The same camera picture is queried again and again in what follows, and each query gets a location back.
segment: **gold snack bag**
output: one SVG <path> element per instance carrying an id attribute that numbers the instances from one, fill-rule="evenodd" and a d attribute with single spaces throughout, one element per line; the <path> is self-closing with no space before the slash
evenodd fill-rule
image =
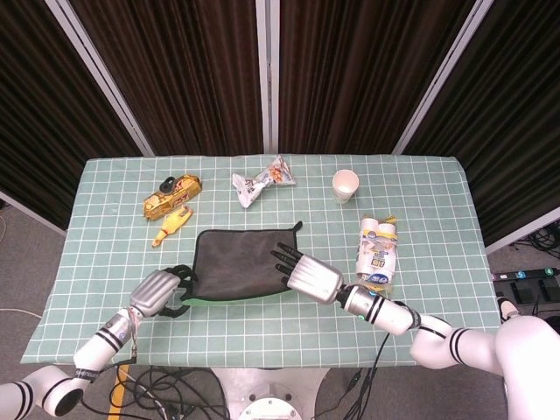
<path id="1" fill-rule="evenodd" d="M 200 191 L 202 184 L 194 175 L 169 177 L 159 186 L 159 191 L 143 201 L 143 215 L 149 221 L 159 219 L 181 203 L 195 197 Z"/>

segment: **white frame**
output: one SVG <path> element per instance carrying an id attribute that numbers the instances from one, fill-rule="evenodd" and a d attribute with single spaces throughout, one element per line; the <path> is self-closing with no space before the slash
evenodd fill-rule
<path id="1" fill-rule="evenodd" d="M 280 0 L 255 0 L 261 82 L 262 146 L 278 153 L 280 91 Z"/>
<path id="2" fill-rule="evenodd" d="M 67 235 L 66 231 L 62 230 L 60 227 L 54 225 L 49 220 L 39 216 L 38 214 L 33 212 L 31 209 L 29 209 L 26 206 L 24 206 L 23 204 L 21 204 L 19 201 L 13 199 L 9 195 L 7 195 L 7 194 L 5 194 L 1 191 L 0 191 L 0 200 L 4 200 L 6 203 L 10 204 L 11 206 L 14 206 L 17 210 L 20 210 L 21 212 L 23 212 L 24 214 L 27 214 L 28 216 L 32 217 L 36 221 L 39 221 L 39 222 L 43 223 L 45 226 L 52 229 L 57 234 L 60 234 L 62 236 Z"/>
<path id="3" fill-rule="evenodd" d="M 78 19 L 74 9 L 67 0 L 45 0 L 46 5 L 59 22 L 70 39 L 76 52 L 80 55 L 87 70 L 94 77 L 97 85 L 105 94 L 108 102 L 119 117 L 130 137 L 144 156 L 155 156 L 150 143 L 140 128 L 140 124 L 132 114 L 128 103 L 124 100 L 109 70 Z"/>
<path id="4" fill-rule="evenodd" d="M 453 44 L 451 44 L 451 48 L 445 55 L 444 60 L 428 86 L 426 93 L 396 143 L 395 148 L 392 151 L 393 155 L 400 155 L 404 152 L 404 149 L 409 144 L 410 139 L 414 136 L 414 133 L 416 133 L 418 126 L 428 113 L 428 110 L 431 108 L 433 102 L 436 100 L 439 91 L 447 81 L 447 78 L 459 61 L 461 54 L 471 41 L 473 34 L 479 28 L 480 22 L 482 22 L 484 17 L 487 15 L 488 10 L 493 3 L 494 0 L 477 0 L 472 6 L 472 9 L 466 17 L 466 20 L 458 32 L 457 37 L 453 41 Z"/>
<path id="5" fill-rule="evenodd" d="M 515 230 L 511 234 L 504 236 L 500 240 L 488 245 L 486 247 L 486 253 L 492 254 L 494 251 L 497 251 L 500 248 L 506 247 L 510 243 L 520 240 L 521 238 L 532 234 L 536 230 L 549 225 L 553 221 L 560 220 L 560 207 L 555 208 L 551 212 L 546 213 L 545 215 L 539 217 L 536 220 L 531 221 L 527 225 L 520 227 L 519 229 Z"/>

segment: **paper cup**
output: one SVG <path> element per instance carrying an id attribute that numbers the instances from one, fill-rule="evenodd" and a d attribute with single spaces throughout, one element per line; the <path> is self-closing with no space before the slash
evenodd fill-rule
<path id="1" fill-rule="evenodd" d="M 359 185 L 360 179 L 358 175 L 349 169 L 342 169 L 336 172 L 334 177 L 332 177 L 334 198 L 340 204 L 346 203 L 354 195 Z"/>

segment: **green grid tablecloth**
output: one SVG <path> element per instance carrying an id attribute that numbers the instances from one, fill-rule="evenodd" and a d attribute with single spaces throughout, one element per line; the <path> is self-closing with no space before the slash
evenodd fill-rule
<path id="1" fill-rule="evenodd" d="M 296 186 L 272 186 L 244 210 L 231 174 L 255 176 L 273 156 L 154 157 L 88 161 L 73 206 L 59 272 L 22 362 L 72 362 L 76 350 L 153 270 L 193 264 L 197 235 L 210 228 L 290 228 L 299 249 L 354 274 L 360 219 L 398 218 L 393 297 L 455 326 L 499 325 L 479 223 L 463 169 L 454 158 L 286 155 Z M 360 177 L 355 198 L 332 198 L 332 177 Z M 143 199 L 168 176 L 203 181 L 189 201 L 194 216 L 159 248 L 162 220 L 143 217 Z M 380 364 L 414 364 L 413 332 L 391 337 Z M 177 319 L 146 319 L 138 362 L 209 367 L 370 366 L 384 332 L 289 291 L 246 304 L 193 307 Z M 117 356 L 130 356 L 130 344 Z"/>

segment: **crumpled snack wrapper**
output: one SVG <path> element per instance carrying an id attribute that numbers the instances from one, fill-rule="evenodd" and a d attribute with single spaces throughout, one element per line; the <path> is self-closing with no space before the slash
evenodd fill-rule
<path id="1" fill-rule="evenodd" d="M 267 186 L 276 184 L 277 186 L 294 186 L 296 181 L 291 175 L 290 167 L 284 162 L 282 156 L 277 155 L 264 171 L 259 173 L 256 178 L 246 178 L 234 173 L 232 184 L 237 190 L 237 198 L 243 208 L 249 207 L 261 191 Z"/>

